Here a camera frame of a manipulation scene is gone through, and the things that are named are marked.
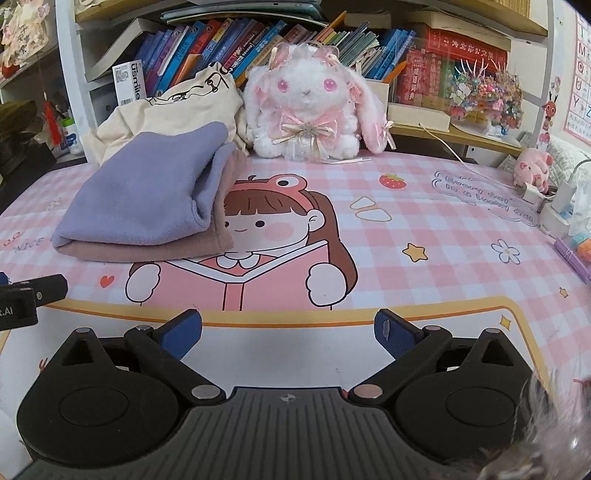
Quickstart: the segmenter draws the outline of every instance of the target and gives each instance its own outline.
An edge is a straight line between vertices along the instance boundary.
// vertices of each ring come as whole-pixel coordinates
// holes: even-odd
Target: red tassel
[[[56,116],[53,113],[53,108],[51,107],[51,103],[45,101],[43,104],[43,115],[45,115],[45,120],[47,120],[47,126],[49,127],[49,133],[51,134],[51,141],[54,145],[61,144],[61,129],[57,125]]]

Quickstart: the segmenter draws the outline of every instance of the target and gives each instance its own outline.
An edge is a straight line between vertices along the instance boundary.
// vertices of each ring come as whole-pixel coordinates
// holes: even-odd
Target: brown cloth
[[[238,149],[226,160],[220,186],[213,201],[212,222],[204,232],[162,245],[115,245],[73,240],[56,250],[81,260],[115,263],[177,260],[227,252],[234,245],[225,227],[226,213],[223,203],[245,166],[246,155]]]

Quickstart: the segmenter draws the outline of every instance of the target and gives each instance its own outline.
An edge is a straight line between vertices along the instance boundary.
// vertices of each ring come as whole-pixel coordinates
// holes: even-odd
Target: white cable
[[[577,164],[577,166],[575,166],[575,168],[574,168],[573,172],[570,174],[570,178],[569,178],[569,185],[570,185],[570,184],[571,184],[571,182],[574,180],[574,174],[575,174],[575,173],[577,173],[577,170],[579,169],[579,167],[580,167],[581,165],[583,165],[584,163],[589,163],[590,161],[591,161],[591,158],[587,158],[587,159],[585,159],[585,160],[583,160],[583,161],[579,162],[579,163]]]
[[[431,132],[430,132],[429,130],[427,130],[427,129],[424,127],[424,125],[423,125],[422,123],[420,123],[420,122],[419,122],[419,126],[420,126],[420,127],[423,129],[423,130],[425,130],[425,132],[427,132],[429,135],[431,135],[433,138],[435,138],[436,140],[439,140],[439,141],[440,141],[440,142],[441,142],[443,145],[445,145],[445,146],[447,147],[447,149],[448,149],[448,150],[449,150],[449,151],[450,151],[450,152],[451,152],[451,153],[452,153],[452,154],[453,154],[453,155],[454,155],[454,156],[455,156],[455,157],[456,157],[456,158],[457,158],[457,159],[458,159],[458,160],[461,162],[461,164],[462,164],[462,165],[464,165],[464,166],[465,166],[465,167],[466,167],[468,170],[470,170],[470,171],[471,171],[471,172],[472,172],[474,175],[480,175],[481,177],[483,177],[483,178],[485,178],[485,179],[487,179],[487,180],[489,180],[489,181],[491,181],[491,182],[493,182],[493,183],[496,183],[497,185],[499,185],[499,186],[501,186],[501,187],[504,187],[504,188],[506,188],[506,189],[509,189],[509,190],[510,190],[512,193],[515,193],[515,191],[516,191],[516,188],[515,188],[515,187],[512,187],[512,186],[510,186],[510,185],[507,185],[506,183],[502,183],[502,182],[500,182],[500,181],[497,181],[497,180],[495,180],[495,179],[492,179],[492,178],[490,178],[490,177],[487,177],[487,176],[486,176],[486,175],[484,175],[483,173],[480,173],[480,172],[478,172],[478,171],[476,171],[476,170],[472,170],[472,169],[471,169],[471,168],[468,166],[468,164],[467,164],[466,162],[464,162],[464,161],[461,159],[461,157],[460,157],[460,156],[459,156],[457,153],[455,153],[455,152],[453,151],[453,149],[452,149],[452,148],[451,148],[451,147],[450,147],[450,146],[449,146],[449,145],[448,145],[448,144],[447,144],[447,143],[446,143],[444,140],[442,140],[441,138],[439,138],[437,135],[434,135],[433,133],[431,133]],[[548,200],[551,200],[551,199],[553,199],[553,198],[554,198],[554,196],[552,195],[551,197],[546,197],[546,198],[547,198]],[[530,204],[529,204],[529,203],[527,203],[525,200],[523,200],[523,199],[521,199],[521,198],[519,198],[519,197],[518,197],[518,199],[519,199],[519,200],[521,200],[521,201],[522,201],[523,203],[525,203],[526,205],[530,205]]]

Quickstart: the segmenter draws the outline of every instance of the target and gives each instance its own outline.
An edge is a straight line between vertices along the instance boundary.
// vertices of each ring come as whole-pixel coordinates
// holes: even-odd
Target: pink eye
[[[280,92],[285,93],[289,87],[289,84],[285,80],[279,80],[277,83],[277,88]]]
[[[324,81],[324,89],[327,92],[334,92],[336,90],[336,82],[333,79],[326,79]]]

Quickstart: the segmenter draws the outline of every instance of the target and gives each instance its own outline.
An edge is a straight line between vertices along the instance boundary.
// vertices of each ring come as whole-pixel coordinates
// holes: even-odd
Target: alphabet chart
[[[591,145],[591,25],[577,14],[577,55],[564,130]]]

